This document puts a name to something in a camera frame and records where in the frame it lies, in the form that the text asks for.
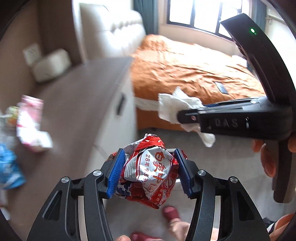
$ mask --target white label on wrapper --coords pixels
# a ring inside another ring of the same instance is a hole
[[[142,182],[146,196],[150,197],[167,177],[173,156],[164,148],[147,148],[134,156],[126,164],[124,178],[133,182]]]

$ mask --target white headboard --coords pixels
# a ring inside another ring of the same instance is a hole
[[[80,14],[88,59],[130,55],[146,35],[142,17],[134,10],[80,3]]]

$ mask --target orange blanket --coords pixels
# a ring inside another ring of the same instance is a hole
[[[157,101],[159,93],[172,94],[177,86],[203,104],[265,95],[261,83],[231,56],[197,44],[148,35],[133,57],[131,78],[135,96],[142,99]],[[222,83],[228,94],[221,93],[215,82]],[[157,112],[138,110],[137,114],[140,129],[168,124],[158,124]]]

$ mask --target human hand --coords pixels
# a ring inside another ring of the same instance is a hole
[[[115,241],[131,241],[131,239],[128,236],[121,235]]]
[[[261,150],[261,163],[266,175],[269,177],[274,177],[276,174],[275,160],[270,155],[266,145],[263,145],[263,140],[252,140],[252,150],[254,152],[259,152]],[[290,152],[296,153],[296,133],[293,133],[290,136],[288,141],[288,149]]]

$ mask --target bed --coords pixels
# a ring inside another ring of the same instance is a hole
[[[158,117],[158,94],[180,86],[188,96],[211,104],[264,96],[261,83],[236,59],[197,44],[145,35],[141,15],[96,4],[80,4],[83,45],[88,59],[131,55],[131,79],[138,129],[182,130]]]

